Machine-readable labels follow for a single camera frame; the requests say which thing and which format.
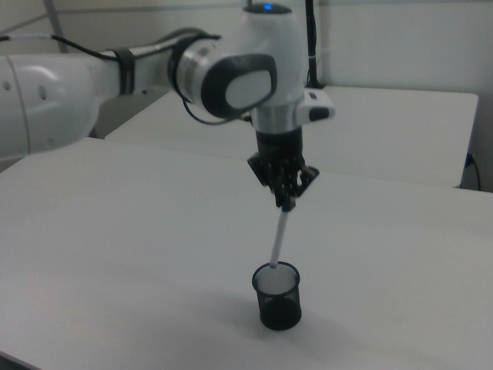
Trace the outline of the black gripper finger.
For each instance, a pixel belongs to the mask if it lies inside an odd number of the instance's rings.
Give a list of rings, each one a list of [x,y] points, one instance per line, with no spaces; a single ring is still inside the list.
[[[258,153],[249,158],[247,162],[260,184],[268,187],[274,195],[276,207],[287,209],[283,168],[278,163],[268,160]]]
[[[295,208],[297,198],[301,197],[319,174],[320,171],[317,168],[304,164],[288,177],[286,210]]]

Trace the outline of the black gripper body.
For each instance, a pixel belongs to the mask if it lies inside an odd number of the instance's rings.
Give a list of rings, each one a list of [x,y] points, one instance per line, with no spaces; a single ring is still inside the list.
[[[272,163],[303,163],[303,130],[297,128],[286,133],[261,133],[256,131],[258,154]]]

